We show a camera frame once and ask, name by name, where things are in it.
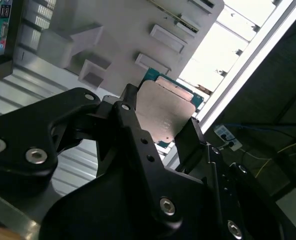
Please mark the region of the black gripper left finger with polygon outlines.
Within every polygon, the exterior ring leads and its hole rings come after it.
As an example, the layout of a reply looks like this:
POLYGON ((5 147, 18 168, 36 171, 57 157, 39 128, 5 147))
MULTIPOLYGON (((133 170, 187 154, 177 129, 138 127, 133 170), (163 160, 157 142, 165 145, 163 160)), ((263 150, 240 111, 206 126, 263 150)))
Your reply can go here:
POLYGON ((78 87, 0 116, 0 190, 40 193, 58 166, 58 155, 93 140, 95 179, 119 168, 133 172, 153 220, 162 227, 180 226, 165 168, 135 114, 137 92, 128 84, 111 104, 78 87))

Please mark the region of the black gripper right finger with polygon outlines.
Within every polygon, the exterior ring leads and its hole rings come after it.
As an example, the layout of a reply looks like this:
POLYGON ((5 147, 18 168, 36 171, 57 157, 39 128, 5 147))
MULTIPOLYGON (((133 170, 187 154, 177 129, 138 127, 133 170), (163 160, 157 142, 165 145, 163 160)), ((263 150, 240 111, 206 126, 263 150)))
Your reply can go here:
POLYGON ((272 201, 240 163, 227 164, 190 118, 175 137, 178 172, 200 179, 205 189, 203 234, 209 240, 283 240, 272 201))

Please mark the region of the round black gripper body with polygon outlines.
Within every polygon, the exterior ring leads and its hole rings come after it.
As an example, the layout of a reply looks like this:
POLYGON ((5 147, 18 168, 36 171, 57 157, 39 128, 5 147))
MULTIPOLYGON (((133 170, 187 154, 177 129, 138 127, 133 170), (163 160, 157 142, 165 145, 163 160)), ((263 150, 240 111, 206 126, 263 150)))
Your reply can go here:
POLYGON ((118 168, 58 200, 42 220, 41 240, 222 240, 213 198, 200 180, 165 169, 181 214, 177 229, 154 221, 134 172, 118 168))

